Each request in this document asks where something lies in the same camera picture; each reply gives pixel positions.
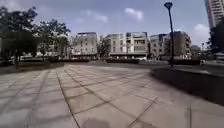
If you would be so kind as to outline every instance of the cloud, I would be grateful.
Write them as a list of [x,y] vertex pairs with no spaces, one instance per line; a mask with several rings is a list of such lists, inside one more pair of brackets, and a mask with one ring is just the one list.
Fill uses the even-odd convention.
[[0,0],[0,6],[5,6],[9,11],[24,10],[18,0]]
[[75,22],[77,23],[83,23],[85,20],[83,18],[76,18]]
[[193,43],[201,45],[208,41],[209,36],[209,27],[203,24],[197,24],[193,28]]
[[125,13],[127,13],[129,16],[137,19],[138,21],[143,20],[144,13],[140,10],[135,10],[133,8],[125,8]]
[[102,14],[97,13],[97,12],[94,12],[92,10],[86,10],[85,13],[86,13],[87,16],[92,17],[97,21],[101,21],[101,22],[104,22],[104,23],[109,21],[107,16],[102,15]]

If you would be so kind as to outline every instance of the car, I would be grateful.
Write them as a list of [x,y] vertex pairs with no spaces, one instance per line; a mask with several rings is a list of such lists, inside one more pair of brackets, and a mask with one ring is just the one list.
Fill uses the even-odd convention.
[[137,60],[147,60],[146,57],[139,57],[139,58],[136,58]]

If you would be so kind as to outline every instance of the apartment building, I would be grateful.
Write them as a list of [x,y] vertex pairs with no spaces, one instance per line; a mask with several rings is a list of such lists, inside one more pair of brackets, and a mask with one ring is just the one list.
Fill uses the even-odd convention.
[[158,34],[150,36],[150,53],[152,58],[165,55],[165,43],[170,39],[169,34]]
[[145,57],[148,54],[147,32],[109,34],[109,56],[116,58]]
[[77,58],[95,59],[97,56],[96,32],[78,33],[72,43],[72,56]]
[[210,29],[224,17],[224,0],[205,0]]
[[[182,31],[174,32],[174,55],[181,59],[190,56],[191,39],[189,35]],[[165,42],[165,55],[172,55],[171,40]]]

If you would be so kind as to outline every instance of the pole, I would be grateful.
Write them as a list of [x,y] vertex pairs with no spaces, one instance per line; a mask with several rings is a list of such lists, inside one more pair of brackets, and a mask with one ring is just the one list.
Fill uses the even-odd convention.
[[171,36],[171,49],[172,49],[172,55],[171,55],[171,68],[173,68],[173,61],[174,61],[174,36],[173,36],[173,22],[172,22],[172,16],[171,16],[171,10],[169,10],[169,17],[170,17],[170,29],[171,29],[171,33],[170,33],[170,36]]

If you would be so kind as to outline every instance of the bush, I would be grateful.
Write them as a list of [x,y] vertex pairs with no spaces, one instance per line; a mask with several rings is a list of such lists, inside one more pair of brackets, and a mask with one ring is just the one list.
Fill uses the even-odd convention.
[[138,64],[139,60],[137,59],[106,59],[107,63],[130,63],[130,64]]
[[174,65],[200,65],[201,61],[200,60],[174,60],[173,64]]
[[56,62],[89,62],[90,60],[87,60],[87,59],[77,59],[77,60],[50,60],[51,62],[53,63],[56,63]]

